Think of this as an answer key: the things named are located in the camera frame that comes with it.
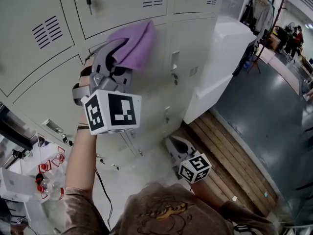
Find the wrist strap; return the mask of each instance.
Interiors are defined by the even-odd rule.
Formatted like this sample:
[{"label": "wrist strap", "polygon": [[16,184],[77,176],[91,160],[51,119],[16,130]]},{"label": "wrist strap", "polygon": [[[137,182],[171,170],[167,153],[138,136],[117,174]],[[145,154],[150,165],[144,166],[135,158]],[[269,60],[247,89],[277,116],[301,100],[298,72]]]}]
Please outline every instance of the wrist strap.
[{"label": "wrist strap", "polygon": [[78,126],[77,126],[77,130],[89,130],[89,126],[78,125]]}]

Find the locker handle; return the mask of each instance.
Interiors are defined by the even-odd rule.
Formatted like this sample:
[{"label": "locker handle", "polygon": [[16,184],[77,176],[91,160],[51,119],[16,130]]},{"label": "locker handle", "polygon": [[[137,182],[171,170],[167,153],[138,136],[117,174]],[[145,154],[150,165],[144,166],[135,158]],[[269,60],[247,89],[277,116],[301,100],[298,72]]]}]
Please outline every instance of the locker handle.
[{"label": "locker handle", "polygon": [[58,125],[56,125],[52,120],[47,119],[42,123],[42,125],[48,127],[50,130],[56,132],[57,134],[62,134],[64,130],[62,130]]},{"label": "locker handle", "polygon": [[178,67],[178,60],[179,60],[179,50],[172,53],[171,71],[175,70]]}]

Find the black wire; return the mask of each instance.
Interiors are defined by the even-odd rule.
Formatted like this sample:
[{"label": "black wire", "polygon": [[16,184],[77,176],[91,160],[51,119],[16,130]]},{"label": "black wire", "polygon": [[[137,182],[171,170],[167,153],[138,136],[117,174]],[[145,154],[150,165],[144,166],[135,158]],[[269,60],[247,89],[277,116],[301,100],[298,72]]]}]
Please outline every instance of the black wire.
[{"label": "black wire", "polygon": [[31,230],[34,232],[34,234],[37,235],[37,233],[36,233],[36,232],[33,230],[33,228],[31,228],[29,225],[28,225],[28,228],[31,229]]},{"label": "black wire", "polygon": [[106,192],[106,190],[105,190],[105,188],[104,188],[104,185],[103,185],[103,183],[102,183],[102,179],[101,179],[101,177],[100,177],[100,175],[99,175],[99,173],[98,173],[97,168],[96,168],[96,174],[97,174],[97,176],[98,176],[98,178],[99,178],[99,181],[100,181],[100,183],[101,183],[102,189],[103,189],[103,191],[104,191],[104,193],[105,193],[105,195],[106,195],[106,197],[107,197],[107,199],[108,199],[108,201],[109,201],[109,203],[110,203],[110,213],[109,213],[109,218],[108,218],[108,226],[109,226],[109,229],[110,229],[110,231],[111,231],[110,218],[111,218],[112,213],[113,213],[112,202],[111,202],[111,199],[109,198],[109,196],[107,195],[107,192]]}]

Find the person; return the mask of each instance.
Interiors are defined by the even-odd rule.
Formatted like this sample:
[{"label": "person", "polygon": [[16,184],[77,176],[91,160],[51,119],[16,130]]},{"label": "person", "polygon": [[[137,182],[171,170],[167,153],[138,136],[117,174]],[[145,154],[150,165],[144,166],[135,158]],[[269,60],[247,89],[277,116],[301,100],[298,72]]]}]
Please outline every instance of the person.
[{"label": "person", "polygon": [[287,55],[289,55],[291,52],[292,46],[294,44],[293,40],[294,40],[294,38],[297,37],[297,31],[298,31],[298,28],[294,27],[293,28],[293,34],[289,37],[287,44],[286,44],[286,47],[284,48],[284,53]]},{"label": "person", "polygon": [[291,57],[292,58],[294,58],[294,55],[295,55],[297,48],[301,47],[301,45],[303,44],[302,28],[299,25],[298,25],[298,31],[299,31],[299,33],[297,34],[297,36],[293,40],[294,44],[293,44],[292,50],[291,50]]},{"label": "person", "polygon": [[306,101],[309,101],[313,97],[313,89],[311,89],[308,93],[303,94],[303,97]]},{"label": "person", "polygon": [[128,198],[124,213],[109,231],[92,201],[97,136],[87,126],[83,114],[67,164],[63,234],[231,235],[234,230],[277,234],[268,220],[234,202],[222,201],[203,180],[191,184],[194,194],[179,184],[150,184]]}]

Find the cable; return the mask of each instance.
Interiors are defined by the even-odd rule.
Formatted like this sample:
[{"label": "cable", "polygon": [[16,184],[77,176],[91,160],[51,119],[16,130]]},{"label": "cable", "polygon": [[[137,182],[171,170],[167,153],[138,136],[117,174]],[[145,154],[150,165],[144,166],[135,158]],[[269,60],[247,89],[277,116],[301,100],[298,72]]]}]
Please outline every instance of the cable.
[{"label": "cable", "polygon": [[37,235],[38,233],[36,233],[34,230],[33,230],[33,228],[31,228],[30,226],[27,226],[29,229],[31,229],[33,232],[34,232],[34,234],[35,235]]},{"label": "cable", "polygon": [[40,156],[40,163],[42,164],[43,160],[41,159],[41,150],[40,150],[40,142],[38,137],[38,132],[36,132],[37,140],[38,140],[38,148],[39,148],[39,156]]},{"label": "cable", "polygon": [[101,177],[100,177],[100,175],[99,175],[99,173],[98,173],[97,168],[96,168],[96,174],[97,174],[97,176],[98,176],[98,178],[99,178],[99,181],[100,181],[100,183],[101,183],[102,189],[103,189],[103,191],[104,191],[104,193],[105,193],[105,195],[106,195],[106,197],[107,197],[107,199],[108,199],[108,201],[109,201],[109,203],[110,203],[110,213],[109,213],[109,218],[108,218],[108,226],[109,226],[109,229],[110,229],[110,231],[111,231],[110,218],[111,218],[112,213],[113,213],[112,202],[111,202],[111,199],[109,198],[109,196],[108,196],[108,194],[107,194],[107,192],[106,192],[106,190],[105,190],[105,188],[104,188],[104,185],[103,185],[103,183],[102,183],[102,179],[101,179]]}]

